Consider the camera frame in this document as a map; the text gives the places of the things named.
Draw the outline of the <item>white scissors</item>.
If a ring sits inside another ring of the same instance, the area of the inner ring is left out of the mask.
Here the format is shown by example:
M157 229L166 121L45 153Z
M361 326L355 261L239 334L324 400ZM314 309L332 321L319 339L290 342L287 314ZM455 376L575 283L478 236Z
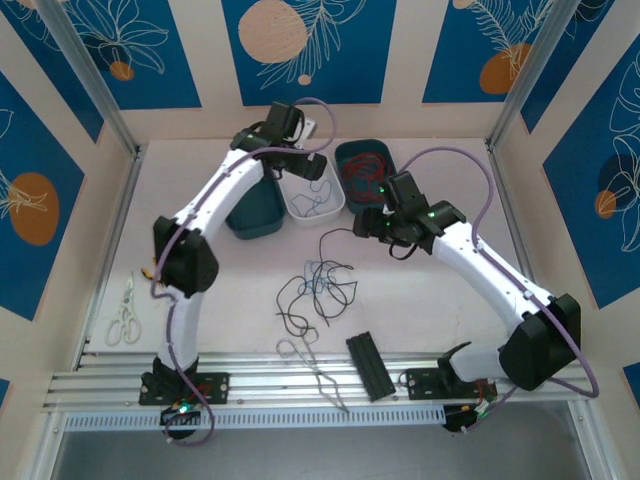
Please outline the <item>white scissors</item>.
M115 347L121 343L133 345L138 342L142 325L137 317L134 305L135 276L129 273L125 289L115 316L109 321L105 332L105 343Z

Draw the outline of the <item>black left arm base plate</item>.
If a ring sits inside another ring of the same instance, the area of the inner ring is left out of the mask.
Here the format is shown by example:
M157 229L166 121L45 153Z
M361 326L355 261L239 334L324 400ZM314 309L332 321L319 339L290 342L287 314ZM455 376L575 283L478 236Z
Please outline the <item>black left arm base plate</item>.
M138 403L142 406L169 406L183 402L200 405L200 397L208 404L224 405L229 393L227 373L196 373L191 382L199 395L174 371L170 371L169 376L145 372L141 381Z

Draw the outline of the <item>black ribbed metal block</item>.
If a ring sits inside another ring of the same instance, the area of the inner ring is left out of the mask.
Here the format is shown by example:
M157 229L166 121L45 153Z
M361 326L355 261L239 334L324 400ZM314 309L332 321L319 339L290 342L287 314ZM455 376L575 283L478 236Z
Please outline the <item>black ribbed metal block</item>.
M346 346L371 402L396 393L395 386L369 332L348 338Z

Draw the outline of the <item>aluminium side rail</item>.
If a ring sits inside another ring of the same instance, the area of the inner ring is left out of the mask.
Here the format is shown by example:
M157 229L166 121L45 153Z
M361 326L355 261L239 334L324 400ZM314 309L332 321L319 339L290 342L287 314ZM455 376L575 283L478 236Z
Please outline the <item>aluminium side rail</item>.
M98 271L96 284L85 310L83 323L70 361L70 368L72 371L78 369L80 360L84 353L85 345L91 338L93 325L106 291L109 275L115 260L122 232L124 230L124 225L126 223L136 184L138 182L144 156L143 148L139 147L130 162L128 170L126 171L127 175L118 197L118 202L116 204L117 208L115 213L112 215L111 223L109 225L107 243L99 264L100 269Z
M511 242L513 244L517 261L517 269L528 280L532 280L534 283L537 283L529 255L526 250L524 238L522 236L522 232L518 223L514 204L512 202L510 192L507 188L507 184L505 182L501 166L498 162L498 158L496 157L495 152L488 141L484 142L484 146L493 174L495 188L497 189L497 192L499 194L502 209L506 218L506 223L510 232Z

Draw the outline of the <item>aluminium rail frame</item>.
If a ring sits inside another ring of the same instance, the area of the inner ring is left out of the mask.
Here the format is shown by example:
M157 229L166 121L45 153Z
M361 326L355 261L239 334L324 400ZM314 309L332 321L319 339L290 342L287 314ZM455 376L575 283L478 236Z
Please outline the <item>aluminium rail frame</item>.
M141 375L151 371L152 353L90 353L81 355L72 371L53 373L42 410L45 412L141 410L138 398ZM392 380L409 368L436 367L436 353L382 354ZM315 354L319 369L337 381L339 394L348 407L370 405L362 382L348 353ZM297 357L281 358L277 353L200 355L199 372L230 374L230 393L222 407L278 408L330 407L319 393L312 370ZM572 362L554 378L578 388L590 390L590 382L577 361ZM397 386L398 400L387 397L374 405L409 404L406 389ZM562 385L546 382L532 392L518 389L511 401L564 401L581 397Z

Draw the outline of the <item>white plastic bin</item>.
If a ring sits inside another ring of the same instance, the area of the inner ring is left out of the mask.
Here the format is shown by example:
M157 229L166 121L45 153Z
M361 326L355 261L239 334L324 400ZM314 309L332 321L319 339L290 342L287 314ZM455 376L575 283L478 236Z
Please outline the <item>white plastic bin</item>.
M300 227L333 222L346 205L346 196L330 159L317 181L308 181L284 171L278 183L286 210Z

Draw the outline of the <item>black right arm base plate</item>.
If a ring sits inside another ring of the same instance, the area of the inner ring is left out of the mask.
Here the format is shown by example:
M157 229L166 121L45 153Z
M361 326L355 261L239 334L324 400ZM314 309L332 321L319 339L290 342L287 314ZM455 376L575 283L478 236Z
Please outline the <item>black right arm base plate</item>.
M411 400L471 399L480 402L497 398L495 385L487 380L465 382L454 373L439 368L412 368L404 374Z

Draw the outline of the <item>small black controller board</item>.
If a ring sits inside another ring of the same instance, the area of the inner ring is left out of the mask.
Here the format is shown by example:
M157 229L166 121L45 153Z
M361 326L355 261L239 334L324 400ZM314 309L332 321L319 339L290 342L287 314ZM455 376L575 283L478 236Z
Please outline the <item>small black controller board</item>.
M189 405L170 406L160 413L160 425L169 428L199 426L201 412Z
M488 408L488 404L446 405L443 427L451 433L462 433L473 427L486 414Z

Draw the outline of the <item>aluminium corner post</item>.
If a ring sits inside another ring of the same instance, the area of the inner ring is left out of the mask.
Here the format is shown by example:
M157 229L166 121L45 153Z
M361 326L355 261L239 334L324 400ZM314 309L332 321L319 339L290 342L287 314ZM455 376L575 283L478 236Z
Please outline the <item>aluminium corner post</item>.
M522 106L554 52L579 3L580 0L555 0L551 5L549 15L542 23L524 65L506 96L498 119L486 138L487 150L490 153L497 151L500 143L506 138L511 124L520 115Z
M63 6L57 0L33 0L33 2L49 33L101 117L124 151L136 159L139 143L132 135L117 102Z

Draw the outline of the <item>silver metal tongs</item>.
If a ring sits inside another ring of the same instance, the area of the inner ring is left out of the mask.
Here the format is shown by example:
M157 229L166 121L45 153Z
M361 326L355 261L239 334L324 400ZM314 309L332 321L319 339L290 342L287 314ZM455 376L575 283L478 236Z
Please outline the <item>silver metal tongs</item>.
M329 401L334 408L344 414L348 414L349 409L342 399L338 382L320 368L312 349L312 344L319 339L317 329L311 327L307 331L301 330L298 339L301 345L298 345L290 338L280 339L276 343L276 352L282 359L299 360L315 378L318 394Z

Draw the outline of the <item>dark teal plastic bin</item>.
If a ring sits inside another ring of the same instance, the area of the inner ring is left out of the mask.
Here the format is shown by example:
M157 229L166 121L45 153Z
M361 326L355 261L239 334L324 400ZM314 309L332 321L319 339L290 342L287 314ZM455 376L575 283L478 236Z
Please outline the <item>dark teal plastic bin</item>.
M352 213L365 208L382 209L380 183L396 173L388 146L377 139L344 142L335 149L339 180Z
M284 200L277 182L263 178L241 198L225 222L238 239L253 240L278 231L284 215Z

